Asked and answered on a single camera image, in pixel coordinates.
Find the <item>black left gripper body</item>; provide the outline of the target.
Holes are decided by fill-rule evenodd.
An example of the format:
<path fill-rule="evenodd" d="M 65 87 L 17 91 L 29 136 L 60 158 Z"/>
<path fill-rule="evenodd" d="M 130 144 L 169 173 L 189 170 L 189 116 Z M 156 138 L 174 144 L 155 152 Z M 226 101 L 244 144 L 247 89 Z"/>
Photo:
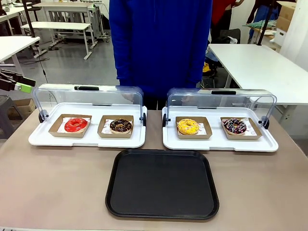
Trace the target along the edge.
<path fill-rule="evenodd" d="M 0 89 L 5 91 L 18 90 L 15 78 L 18 73 L 6 69 L 0 70 Z"/>

